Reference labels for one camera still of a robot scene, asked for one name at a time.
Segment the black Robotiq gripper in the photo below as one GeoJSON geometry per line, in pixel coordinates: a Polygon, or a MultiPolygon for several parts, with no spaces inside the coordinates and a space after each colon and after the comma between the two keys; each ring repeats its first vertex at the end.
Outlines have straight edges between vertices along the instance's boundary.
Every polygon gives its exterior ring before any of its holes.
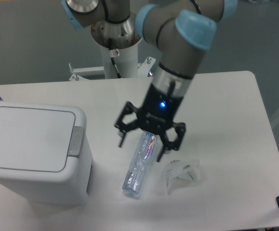
{"type": "Polygon", "coordinates": [[[128,132],[140,128],[160,137],[162,147],[156,158],[157,162],[161,161],[163,154],[180,149],[186,132],[186,124],[173,121],[183,100],[183,97],[174,95],[175,86],[175,83],[170,83],[167,91],[162,92],[151,84],[140,109],[131,102],[126,102],[114,123],[121,138],[118,147],[123,146],[128,132]],[[167,131],[170,129],[174,130],[175,136],[169,137],[167,131]]]}

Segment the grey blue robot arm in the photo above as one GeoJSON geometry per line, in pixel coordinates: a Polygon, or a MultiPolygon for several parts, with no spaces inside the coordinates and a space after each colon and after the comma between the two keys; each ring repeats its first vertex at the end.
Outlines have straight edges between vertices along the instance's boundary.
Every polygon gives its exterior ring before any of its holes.
{"type": "Polygon", "coordinates": [[[73,27],[90,27],[93,39],[105,48],[106,78],[138,76],[136,55],[125,51],[141,40],[162,53],[142,106],[127,102],[115,122],[121,138],[141,129],[160,137],[162,154],[180,148],[186,125],[174,117],[211,48],[217,22],[233,15],[237,5],[235,0],[177,0],[147,4],[133,14],[128,0],[62,1],[73,27]]]}

